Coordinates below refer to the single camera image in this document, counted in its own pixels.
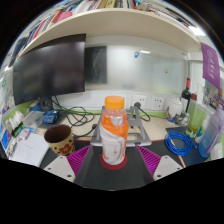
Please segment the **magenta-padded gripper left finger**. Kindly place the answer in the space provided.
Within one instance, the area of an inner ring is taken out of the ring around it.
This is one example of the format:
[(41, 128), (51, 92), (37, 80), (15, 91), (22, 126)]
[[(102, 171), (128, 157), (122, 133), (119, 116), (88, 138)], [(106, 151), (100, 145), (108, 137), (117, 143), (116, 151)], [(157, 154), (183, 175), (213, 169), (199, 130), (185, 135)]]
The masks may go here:
[(101, 151), (100, 147), (88, 145), (69, 156), (58, 156), (44, 170), (78, 186), (96, 188), (93, 171), (100, 164), (93, 164), (93, 159), (99, 159)]

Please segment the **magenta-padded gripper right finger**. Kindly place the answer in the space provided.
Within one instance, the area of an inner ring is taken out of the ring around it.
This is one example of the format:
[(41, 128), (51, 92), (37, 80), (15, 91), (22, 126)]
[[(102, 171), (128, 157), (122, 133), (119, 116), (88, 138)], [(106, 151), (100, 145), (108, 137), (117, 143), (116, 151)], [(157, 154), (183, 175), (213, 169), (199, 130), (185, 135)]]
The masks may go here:
[(180, 171), (182, 166), (168, 155), (159, 156), (149, 149), (136, 145), (128, 150), (125, 169), (127, 187), (140, 188)]

